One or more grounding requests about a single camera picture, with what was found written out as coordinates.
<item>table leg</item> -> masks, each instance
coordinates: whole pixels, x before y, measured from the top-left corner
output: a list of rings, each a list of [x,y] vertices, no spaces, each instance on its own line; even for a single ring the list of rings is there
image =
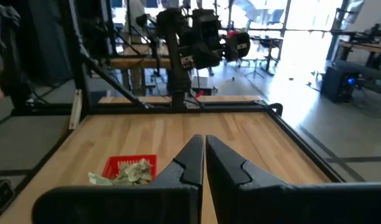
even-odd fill
[[[368,67],[368,68],[372,67],[372,64],[373,64],[373,61],[375,59],[375,56],[376,56],[375,52],[371,52],[369,54],[369,57],[367,58],[367,61],[366,61],[366,64],[365,64],[366,67]]]
[[[141,69],[140,79],[141,79],[141,93],[140,94],[142,94],[143,96],[146,96],[145,68]]]
[[[129,84],[128,69],[121,71],[121,80],[122,80],[122,84],[123,84],[124,88],[131,91],[131,85]]]
[[[341,47],[341,56],[340,56],[340,60],[347,60],[348,58],[348,55],[350,54],[350,51],[351,51],[351,48],[349,47]]]
[[[270,43],[270,48],[268,49],[268,58],[266,59],[266,67],[265,67],[265,70],[269,73],[270,73],[270,65],[271,65],[271,58],[272,58],[272,45],[273,45],[273,42],[271,40],[271,43]]]

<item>wall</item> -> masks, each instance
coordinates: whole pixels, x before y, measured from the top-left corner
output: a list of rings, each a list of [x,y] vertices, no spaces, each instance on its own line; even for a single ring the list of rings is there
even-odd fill
[[[364,31],[374,24],[381,23],[381,0],[365,0],[357,20],[350,24],[350,31]]]
[[[381,0],[365,0],[354,24],[350,24],[349,31],[363,32],[376,23],[381,23]],[[348,61],[364,63],[369,53],[365,50],[354,50],[348,57]]]

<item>blue light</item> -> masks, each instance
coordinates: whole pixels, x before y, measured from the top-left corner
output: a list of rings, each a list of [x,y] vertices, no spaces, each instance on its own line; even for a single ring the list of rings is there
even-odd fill
[[[357,83],[357,80],[355,78],[349,78],[347,80],[347,83],[350,85],[355,85]]]

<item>red part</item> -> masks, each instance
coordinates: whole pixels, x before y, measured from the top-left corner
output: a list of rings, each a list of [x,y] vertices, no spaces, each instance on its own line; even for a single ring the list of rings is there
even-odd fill
[[[227,37],[231,38],[238,33],[239,33],[239,31],[237,31],[237,30],[230,30],[230,31],[228,31]]]
[[[129,164],[134,164],[141,159],[146,159],[148,163],[152,164],[151,175],[154,180],[156,178],[156,166],[158,164],[157,155],[111,156],[103,169],[102,177],[114,179],[119,173],[118,167],[121,163],[128,162]]]
[[[203,91],[203,90],[201,90],[200,92],[198,92],[198,93],[196,94],[195,98],[198,98],[199,96],[202,96],[202,95],[204,95],[204,91]]]

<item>wooden tabletop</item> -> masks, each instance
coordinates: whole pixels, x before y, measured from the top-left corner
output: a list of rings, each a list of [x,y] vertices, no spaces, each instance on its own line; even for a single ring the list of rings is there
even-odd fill
[[[381,53],[381,44],[359,44],[359,43],[346,42],[346,41],[340,40],[339,45],[341,47],[362,49],[362,50],[367,50],[369,52]]]
[[[136,49],[141,55],[152,55],[152,50],[147,44],[134,44],[134,49]],[[122,55],[133,55],[137,56],[137,53],[130,47],[126,47]],[[168,50],[165,45],[158,48],[158,54],[162,56],[160,58],[161,68],[170,68],[170,60],[167,58]],[[156,59],[154,58],[114,58],[110,61],[110,65],[115,68],[132,68],[132,67],[142,67],[142,68],[156,68]]]
[[[257,96],[206,96],[200,100],[238,101],[242,98],[259,99]],[[105,103],[123,101],[103,100]],[[155,100],[167,99],[157,97]],[[265,113],[87,116],[3,213],[0,224],[30,224],[32,206],[41,194],[58,186],[90,185],[87,173],[101,174],[110,156],[157,154],[157,172],[161,172],[194,134],[217,136],[255,165],[291,184],[329,181]],[[202,223],[217,223],[206,173]]]

